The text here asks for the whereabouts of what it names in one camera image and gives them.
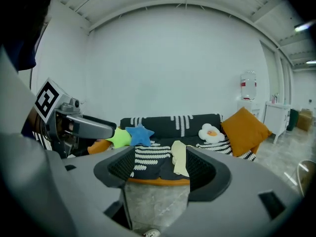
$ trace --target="cardboard box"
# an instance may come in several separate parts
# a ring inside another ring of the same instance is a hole
[[[308,131],[313,123],[313,113],[308,109],[302,109],[298,115],[298,121],[296,126],[299,129]]]

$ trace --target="blue star pillow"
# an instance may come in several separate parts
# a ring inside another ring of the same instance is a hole
[[[144,145],[150,147],[150,136],[154,134],[153,131],[146,129],[142,124],[136,127],[126,127],[125,130],[132,136],[131,146]]]

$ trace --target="fried egg pillow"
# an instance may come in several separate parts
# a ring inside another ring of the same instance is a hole
[[[198,136],[201,140],[212,144],[225,140],[225,136],[211,124],[204,124],[202,130],[198,132]]]

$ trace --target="orange pillow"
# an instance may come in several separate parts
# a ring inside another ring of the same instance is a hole
[[[231,142],[235,157],[241,156],[249,150],[256,153],[259,144],[272,134],[244,107],[225,120],[222,127]]]
[[[91,147],[88,147],[88,152],[90,155],[104,152],[111,144],[112,142],[107,140],[96,141]]]

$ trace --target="gray floor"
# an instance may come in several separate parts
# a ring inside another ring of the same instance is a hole
[[[294,128],[278,138],[274,145],[274,136],[265,140],[257,152],[255,162],[263,165],[295,191],[298,188],[286,178],[284,172],[296,180],[296,166],[304,159],[316,158],[316,128],[304,132]],[[133,230],[143,234],[156,228],[163,231],[169,227],[186,209],[189,186],[162,187],[127,183],[125,194],[132,220]]]

